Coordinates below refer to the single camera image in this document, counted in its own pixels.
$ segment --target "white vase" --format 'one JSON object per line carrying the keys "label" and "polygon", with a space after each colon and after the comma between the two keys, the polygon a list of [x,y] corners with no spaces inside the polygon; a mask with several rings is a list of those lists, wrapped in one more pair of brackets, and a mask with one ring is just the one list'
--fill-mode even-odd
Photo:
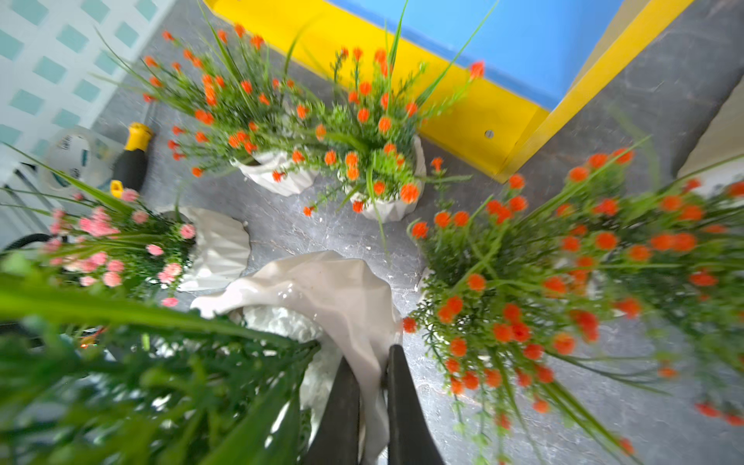
{"label": "white vase", "polygon": [[[426,176],[426,160],[423,157],[421,139],[417,135],[414,136],[414,151],[416,152],[416,167],[414,168],[414,174],[419,177]],[[375,200],[374,206],[372,205],[372,202],[366,202],[366,206],[364,210],[362,210],[361,215],[364,216],[364,218],[374,219],[377,221],[377,214],[379,213],[379,220],[381,222],[400,221],[405,215],[416,209],[418,200],[423,194],[423,183],[416,181],[416,185],[419,189],[419,196],[416,198],[415,202],[405,203],[401,199]],[[363,194],[355,193],[351,197],[351,200],[352,202],[362,201],[365,197],[366,196]]]}
{"label": "white vase", "polygon": [[318,175],[314,170],[296,170],[282,176],[281,181],[274,180],[274,172],[283,172],[294,162],[289,159],[289,154],[283,150],[255,153],[253,158],[259,163],[256,165],[242,164],[233,160],[231,164],[237,167],[246,178],[251,179],[265,189],[283,196],[291,196],[302,192],[312,186]]}
{"label": "white vase", "polygon": [[[402,329],[390,286],[365,261],[322,251],[268,263],[224,291],[196,298],[191,308],[210,318],[254,305],[283,307],[304,315],[341,349],[362,393],[363,463],[376,463],[390,436],[382,379],[388,350],[401,340]],[[328,378],[334,375],[335,367]]]}
{"label": "white vase", "polygon": [[179,291],[221,289],[238,279],[248,265],[251,238],[240,221],[204,208],[179,209],[196,227],[192,264],[184,272]]}

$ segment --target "potted plant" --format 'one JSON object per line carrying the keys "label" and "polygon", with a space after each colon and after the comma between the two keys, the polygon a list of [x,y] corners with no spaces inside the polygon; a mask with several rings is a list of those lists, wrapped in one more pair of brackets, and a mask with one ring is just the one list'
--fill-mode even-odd
{"label": "potted plant", "polygon": [[725,401],[725,383],[711,373],[712,362],[744,371],[742,238],[733,232],[744,219],[734,203],[744,185],[703,199],[688,179],[622,197],[633,156],[631,149],[593,155],[568,173],[561,193],[529,214],[520,195],[525,181],[515,175],[500,199],[488,199],[474,213],[442,210],[433,224],[409,227],[432,272],[404,328],[423,334],[461,423],[459,397],[467,391],[493,420],[481,421],[475,433],[482,463],[488,423],[495,425],[500,463],[510,462],[503,447],[512,424],[526,430],[517,391],[540,414],[557,412],[577,424],[618,460],[621,453],[638,462],[632,444],[599,423],[551,368],[561,360],[658,392],[649,383],[678,374],[678,356],[667,350],[649,357],[657,366],[634,372],[596,366],[613,357],[576,355],[581,341],[591,350],[600,324],[618,314],[640,318],[652,334],[663,321],[680,329],[706,387],[697,408],[742,423],[740,407]]}

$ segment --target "teal square pattern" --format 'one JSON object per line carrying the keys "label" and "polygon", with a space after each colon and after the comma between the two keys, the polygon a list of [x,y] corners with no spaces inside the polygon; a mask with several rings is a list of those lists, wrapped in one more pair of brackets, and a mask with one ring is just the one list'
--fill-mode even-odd
{"label": "teal square pattern", "polygon": [[23,42],[6,34],[4,31],[0,31],[0,55],[13,61],[22,48]]}
{"label": "teal square pattern", "polygon": [[16,142],[18,142],[19,137],[21,137],[21,132],[19,130],[0,124],[0,142],[15,145]]}
{"label": "teal square pattern", "polygon": [[139,37],[137,31],[132,29],[132,26],[128,25],[126,22],[119,25],[119,28],[116,30],[114,35],[129,48],[137,42],[137,38]]}
{"label": "teal square pattern", "polygon": [[135,5],[135,8],[137,8],[137,11],[139,11],[147,21],[151,20],[158,11],[158,7],[155,6],[152,0],[140,0]]}
{"label": "teal square pattern", "polygon": [[33,72],[51,83],[59,84],[62,77],[65,76],[67,69],[47,57],[42,57],[36,64],[36,68],[33,69]]}
{"label": "teal square pattern", "polygon": [[76,52],[83,50],[88,43],[88,37],[85,37],[83,33],[70,25],[62,28],[62,31],[57,36],[57,40],[69,47],[70,50]]}
{"label": "teal square pattern", "polygon": [[57,116],[55,116],[51,122],[59,127],[70,129],[80,122],[80,116],[62,109],[59,113],[57,113]]}
{"label": "teal square pattern", "polygon": [[101,0],[85,0],[80,9],[88,13],[88,16],[95,19],[98,24],[103,22],[106,15],[109,14],[111,9],[106,6]]}
{"label": "teal square pattern", "polygon": [[85,101],[92,102],[100,94],[100,89],[83,79],[72,93]]}
{"label": "teal square pattern", "polygon": [[13,99],[10,100],[10,106],[17,108],[22,112],[26,112],[29,115],[35,115],[38,113],[43,103],[44,100],[40,97],[37,97],[30,92],[26,92],[23,89],[17,91],[13,96]]}
{"label": "teal square pattern", "polygon": [[31,153],[38,158],[46,158],[46,152],[49,150],[49,143],[44,139],[39,140],[31,149]]}
{"label": "teal square pattern", "polygon": [[13,0],[10,9],[28,20],[32,25],[40,25],[49,10],[38,0]]}
{"label": "teal square pattern", "polygon": [[101,51],[93,63],[107,74],[114,74],[114,71],[116,71],[116,62],[105,51]]}

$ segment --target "gray marble surface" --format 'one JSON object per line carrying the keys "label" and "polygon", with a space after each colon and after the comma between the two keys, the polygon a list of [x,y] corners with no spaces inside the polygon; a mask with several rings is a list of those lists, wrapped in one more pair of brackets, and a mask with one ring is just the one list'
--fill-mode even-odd
{"label": "gray marble surface", "polygon": [[[211,21],[215,25],[221,23],[218,19]],[[178,1],[161,29],[168,29],[192,44],[200,42],[200,35],[209,34],[193,0]],[[144,54],[165,63],[184,61],[159,34]],[[554,195],[570,167],[583,163],[592,153],[613,150],[629,142],[606,114],[605,108],[610,103],[616,104],[636,125],[655,136],[662,177],[671,179],[741,78],[743,68],[744,2],[697,0],[521,169],[527,179],[526,195],[530,203],[539,205]],[[330,92],[322,80],[299,66],[293,66],[291,73],[320,95]],[[139,94],[120,89],[94,130],[123,142],[126,127],[138,118],[143,106]],[[417,217],[432,217],[435,192],[431,188],[425,189],[417,210],[410,217],[385,225],[389,249],[386,257],[376,222],[356,215],[350,208],[339,213],[335,213],[335,206],[321,208],[312,219],[302,214],[302,207],[323,188],[323,180],[319,179],[301,195],[291,197],[269,193],[245,181],[237,172],[195,180],[190,174],[190,165],[174,161],[167,148],[171,126],[191,122],[163,106],[157,108],[155,117],[155,130],[159,134],[151,144],[150,170],[143,189],[144,198],[153,207],[173,203],[176,188],[184,182],[183,205],[210,208],[248,222],[253,253],[247,272],[280,257],[336,250],[346,257],[366,260],[378,276],[387,280],[401,313],[406,314],[415,307],[419,298],[415,286],[424,263],[406,237],[405,227]],[[473,209],[501,188],[433,144],[425,141],[424,151],[427,160],[444,157],[451,174],[473,175],[471,182],[450,190],[459,208]],[[630,173],[631,191],[647,189],[644,161],[635,163]],[[181,295],[180,298],[187,304],[192,297]],[[639,328],[631,322],[604,325],[601,333],[603,348],[615,354],[635,355],[650,350]],[[673,336],[670,343],[679,344]],[[472,463],[476,448],[468,438],[453,431],[455,416],[451,399],[442,386],[441,374],[425,357],[422,340],[407,336],[404,347],[421,405],[444,458],[450,465]],[[557,365],[555,368],[557,376],[609,429],[632,440],[646,464],[744,464],[744,430],[732,429],[721,421],[697,414],[692,403],[698,388],[690,376],[683,376],[667,386],[673,397],[660,397],[579,373],[571,367]],[[741,386],[735,394],[744,399]],[[576,428],[566,429],[556,416],[532,415],[527,400],[522,401],[532,435],[549,464],[614,463]],[[471,413],[477,410],[474,402],[468,401],[468,410]],[[524,433],[517,428],[507,451],[515,464],[538,463]],[[384,456],[380,463],[386,463]]]}

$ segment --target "yellow trim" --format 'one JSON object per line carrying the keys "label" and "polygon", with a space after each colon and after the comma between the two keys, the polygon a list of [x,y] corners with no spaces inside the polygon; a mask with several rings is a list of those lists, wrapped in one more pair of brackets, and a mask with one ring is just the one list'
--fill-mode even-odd
{"label": "yellow trim", "polygon": [[579,110],[617,76],[693,0],[650,0],[622,34],[524,142],[517,144],[496,179],[503,182],[522,167]]}
{"label": "yellow trim", "polygon": [[[377,26],[366,22],[322,0],[205,0],[215,14],[229,22],[237,22],[252,33],[260,34],[272,47],[286,51],[297,31],[311,21],[295,48],[294,60],[311,71],[328,77],[329,63],[341,47],[360,47],[365,52],[362,75],[371,77],[372,55],[385,47],[385,34]],[[388,33],[388,44],[393,40]],[[398,77],[417,70],[421,62],[427,62],[426,76],[420,87],[411,94],[421,92],[447,65],[442,58],[401,40],[397,55],[395,74]],[[349,67],[343,77],[349,74]],[[469,72],[454,66],[437,87],[432,96],[436,102],[450,96],[465,84]],[[480,80],[472,86],[468,96],[445,115],[435,118],[422,128],[422,133],[443,148],[470,164],[494,176],[507,161],[522,136],[525,127],[535,120],[547,116],[524,98],[506,91],[495,84]],[[487,138],[486,132],[493,131]]]}

